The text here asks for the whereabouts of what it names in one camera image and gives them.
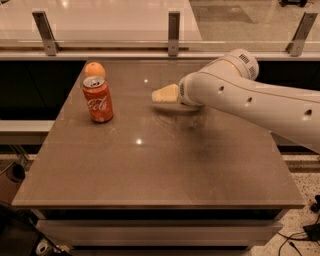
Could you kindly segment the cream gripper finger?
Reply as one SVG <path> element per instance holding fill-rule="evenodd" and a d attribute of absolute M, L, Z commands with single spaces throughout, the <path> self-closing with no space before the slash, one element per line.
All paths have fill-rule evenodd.
<path fill-rule="evenodd" d="M 155 103 L 175 103 L 179 99 L 178 85 L 171 84 L 152 92 L 152 101 Z"/>

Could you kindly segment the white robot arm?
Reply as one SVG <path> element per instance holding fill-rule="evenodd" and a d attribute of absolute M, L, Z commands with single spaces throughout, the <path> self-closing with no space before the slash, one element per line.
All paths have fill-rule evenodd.
<path fill-rule="evenodd" d="M 152 101 L 211 107 L 320 153 L 320 92 L 261 83 L 258 73 L 256 58 L 236 49 L 154 91 Z"/>

